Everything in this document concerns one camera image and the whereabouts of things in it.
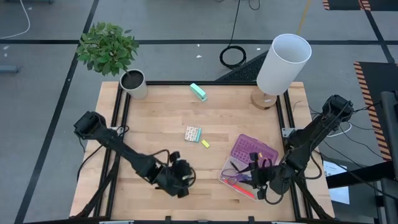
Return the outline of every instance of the black metal frame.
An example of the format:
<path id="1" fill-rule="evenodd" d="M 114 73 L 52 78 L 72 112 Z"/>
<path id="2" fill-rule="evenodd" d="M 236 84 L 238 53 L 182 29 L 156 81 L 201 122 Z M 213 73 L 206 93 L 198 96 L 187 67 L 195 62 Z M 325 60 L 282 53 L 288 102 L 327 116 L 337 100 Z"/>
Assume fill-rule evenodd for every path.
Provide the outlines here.
<path id="1" fill-rule="evenodd" d="M 256 82 L 217 82 L 217 81 L 148 81 L 147 85 L 190 85 L 191 83 L 196 83 L 197 85 L 257 85 Z M 118 92 L 116 94 L 116 101 L 115 101 L 115 106 L 114 106 L 114 111 L 113 111 L 113 117 L 112 117 L 112 126 L 116 126 L 117 123 L 117 117 L 118 117 L 118 112 L 120 108 L 120 102 L 121 102 L 121 97 L 122 97 L 122 89 L 120 86 L 118 87 Z M 293 112 L 292 108 L 290 105 L 290 99 L 289 99 L 289 93 L 286 91 L 284 93 L 284 99 L 285 99 L 285 105 L 287 109 L 287 116 L 289 120 L 289 126 L 291 128 L 295 127 L 294 124 L 294 118 L 293 118 Z M 124 103 L 124 109 L 123 109 L 123 118 L 121 121 L 121 126 L 125 126 L 127 123 L 127 114 L 129 110 L 129 103 L 130 102 L 130 96 L 127 94 L 125 103 Z M 280 103 L 280 97 L 277 97 L 276 101 L 276 109 L 277 109 L 277 114 L 278 114 L 278 120 L 279 120 L 279 126 L 280 126 L 280 136 L 282 138 L 282 142 L 284 145 L 284 151 L 287 150 L 286 145 L 284 143 L 284 137 L 282 134 L 282 128 L 285 127 L 284 123 L 284 116 L 282 112 L 282 105 Z M 101 171 L 101 180 L 100 183 L 103 183 L 106 174 L 109 169 L 109 160 L 111 157 L 111 150 L 107 149 L 105 157 L 104 157 L 104 164 L 103 164 L 103 169 Z M 117 170 L 119 169 L 119 160 L 120 160 L 120 155 L 115 155 L 115 160 L 114 160 L 114 166 L 117 166 Z M 109 189 L 109 197 L 107 201 L 107 207 L 106 207 L 106 217 L 111 219 L 112 215 L 112 208 L 113 208 L 113 200 L 114 200 L 114 194 L 116 190 L 116 182 L 118 178 L 118 173 L 114 176 L 112 182 L 111 182 L 111 187 Z M 307 214 L 307 218 L 301 217 L 300 214 L 300 206 L 298 203 L 298 197 L 297 197 L 297 190 L 294 184 L 290 186 L 290 193 L 292 194 L 292 205 L 293 205 L 293 210 L 294 210 L 294 216 L 295 216 L 295 221 L 296 222 L 305 222 L 305 223 L 344 223 L 344 222 L 339 222 L 336 220 L 319 220 L 319 219 L 313 219 L 312 216 L 312 209 L 309 205 L 309 203 L 304 199 L 305 203 L 305 210 Z M 94 213 L 94 216 L 99 216 L 100 210 L 101 210 L 101 201 L 96 205 L 96 210 Z M 134 223 L 159 223 L 159 224 L 164 224 L 164 223 L 193 223 L 193 222 L 200 222 L 200 221 L 171 221 L 171 217 L 165 217 L 165 220 L 135 220 Z M 206 223 L 225 223 L 225 224 L 243 224 L 243 223 L 271 223 L 271 222 L 255 222 L 254 217 L 248 217 L 248 221 L 209 221 L 209 220 L 203 220 L 203 222 Z"/>

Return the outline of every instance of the purple tray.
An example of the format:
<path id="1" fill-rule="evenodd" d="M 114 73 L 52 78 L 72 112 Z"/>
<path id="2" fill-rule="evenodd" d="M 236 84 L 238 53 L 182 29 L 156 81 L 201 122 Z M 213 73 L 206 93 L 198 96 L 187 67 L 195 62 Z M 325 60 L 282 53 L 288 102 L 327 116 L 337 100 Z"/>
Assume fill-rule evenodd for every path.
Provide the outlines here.
<path id="1" fill-rule="evenodd" d="M 235 142 L 234 147 L 232 148 L 231 156 L 239 159 L 240 161 L 248 165 L 250 162 L 252 162 L 249 155 L 251 152 L 261 152 L 262 158 L 259 156 L 260 167 L 262 166 L 263 160 L 267 158 L 270 158 L 272 164 L 275 165 L 279 155 L 279 153 L 275 149 L 270 148 L 266 144 L 258 141 L 257 139 L 250 138 L 245 134 L 240 134 Z"/>

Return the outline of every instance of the lamp base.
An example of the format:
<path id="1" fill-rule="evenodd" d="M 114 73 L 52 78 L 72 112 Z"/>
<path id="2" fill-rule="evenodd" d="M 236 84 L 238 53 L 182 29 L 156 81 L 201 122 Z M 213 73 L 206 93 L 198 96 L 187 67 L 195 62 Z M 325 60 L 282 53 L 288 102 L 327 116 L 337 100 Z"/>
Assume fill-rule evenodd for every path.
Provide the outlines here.
<path id="1" fill-rule="evenodd" d="M 276 103 L 276 96 L 268 95 L 261 91 L 259 88 L 256 88 L 250 96 L 251 103 L 259 109 L 265 110 L 270 108 L 272 105 Z"/>

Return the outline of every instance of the orange and black warning stripe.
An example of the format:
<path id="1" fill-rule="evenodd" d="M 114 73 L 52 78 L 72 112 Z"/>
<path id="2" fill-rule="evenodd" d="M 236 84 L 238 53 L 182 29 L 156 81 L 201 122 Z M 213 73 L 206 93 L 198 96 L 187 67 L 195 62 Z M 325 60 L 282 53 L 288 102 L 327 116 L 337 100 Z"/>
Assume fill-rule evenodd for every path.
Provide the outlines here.
<path id="1" fill-rule="evenodd" d="M 356 76 L 359 81 L 359 86 L 361 87 L 361 92 L 363 95 L 363 99 L 365 100 L 366 106 L 373 105 L 373 100 L 369 92 L 368 85 L 366 84 L 365 76 L 363 75 L 362 67 L 359 62 L 354 62 L 354 69 Z M 372 127 L 374 128 L 374 133 L 376 135 L 377 143 L 379 145 L 379 149 L 381 152 L 381 156 L 385 161 L 391 160 L 390 150 L 388 148 L 386 138 L 384 137 L 384 133 L 381 130 L 381 125 L 379 123 L 379 118 L 377 117 L 377 112 L 374 106 L 369 107 L 368 109 L 369 117 L 371 119 Z"/>
<path id="2" fill-rule="evenodd" d="M 322 3 L 326 10 L 330 10 L 329 0 L 322 0 Z"/>
<path id="3" fill-rule="evenodd" d="M 361 7 L 361 10 L 371 10 L 371 5 L 369 4 L 368 0 L 358 0 L 359 6 Z"/>

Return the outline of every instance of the sticky note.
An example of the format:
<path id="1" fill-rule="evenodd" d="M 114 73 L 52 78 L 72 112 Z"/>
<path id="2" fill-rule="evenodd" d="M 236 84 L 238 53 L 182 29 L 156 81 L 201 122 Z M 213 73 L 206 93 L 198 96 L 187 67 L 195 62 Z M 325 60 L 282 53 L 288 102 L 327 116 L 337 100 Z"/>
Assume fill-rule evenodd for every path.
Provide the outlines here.
<path id="1" fill-rule="evenodd" d="M 209 148 L 210 145 L 206 142 L 206 140 L 202 140 L 201 143 L 206 147 Z"/>

